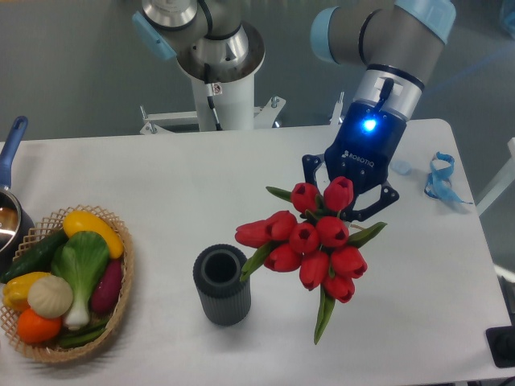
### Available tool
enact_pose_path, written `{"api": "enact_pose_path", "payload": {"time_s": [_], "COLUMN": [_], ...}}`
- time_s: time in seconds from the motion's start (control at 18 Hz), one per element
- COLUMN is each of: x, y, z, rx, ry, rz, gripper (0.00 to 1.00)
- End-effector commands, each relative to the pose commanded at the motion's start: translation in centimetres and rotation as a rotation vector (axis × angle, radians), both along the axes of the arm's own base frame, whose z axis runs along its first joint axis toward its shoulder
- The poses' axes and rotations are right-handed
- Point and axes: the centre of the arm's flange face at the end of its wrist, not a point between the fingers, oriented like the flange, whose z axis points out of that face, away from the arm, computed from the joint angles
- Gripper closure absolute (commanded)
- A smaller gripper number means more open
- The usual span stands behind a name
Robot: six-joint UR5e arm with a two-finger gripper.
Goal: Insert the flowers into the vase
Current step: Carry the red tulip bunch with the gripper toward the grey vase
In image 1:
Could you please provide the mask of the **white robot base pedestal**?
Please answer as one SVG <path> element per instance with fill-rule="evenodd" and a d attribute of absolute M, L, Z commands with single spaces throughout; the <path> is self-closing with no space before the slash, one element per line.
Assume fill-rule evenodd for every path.
<path fill-rule="evenodd" d="M 200 132 L 278 128 L 278 119 L 286 100 L 272 96 L 263 106 L 255 106 L 254 78 L 230 83 L 204 84 L 193 79 L 192 90 L 196 103 L 194 111 L 142 114 L 143 135 L 172 133 L 183 126 Z"/>

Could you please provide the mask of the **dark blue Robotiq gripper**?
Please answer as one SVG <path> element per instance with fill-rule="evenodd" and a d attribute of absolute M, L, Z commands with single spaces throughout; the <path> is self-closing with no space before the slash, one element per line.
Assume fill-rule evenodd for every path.
<path fill-rule="evenodd" d="M 386 179 L 389 163 L 405 129 L 406 122 L 391 113 L 376 113 L 369 105 L 351 103 L 335 141 L 324 155 L 303 155 L 305 182 L 320 192 L 340 176 L 351 180 L 358 191 L 381 185 L 380 197 L 375 203 L 359 210 L 352 204 L 342 211 L 342 220 L 349 223 L 375 216 L 400 198 Z"/>

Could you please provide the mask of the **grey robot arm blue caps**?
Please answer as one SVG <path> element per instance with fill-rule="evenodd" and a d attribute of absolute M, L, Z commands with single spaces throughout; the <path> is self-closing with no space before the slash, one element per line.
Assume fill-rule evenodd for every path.
<path fill-rule="evenodd" d="M 355 195 L 381 188 L 363 209 L 340 211 L 363 221 L 398 199 L 388 167 L 455 21 L 449 1 L 397 1 L 321 10 L 310 32 L 311 49 L 333 64 L 363 63 L 365 74 L 335 141 L 321 155 L 303 157 L 304 178 L 343 176 Z M 145 1 L 132 18 L 141 41 L 160 59 L 176 59 L 190 78 L 203 131 L 254 129 L 254 76 L 265 58 L 261 35 L 241 17 L 237 1 Z"/>

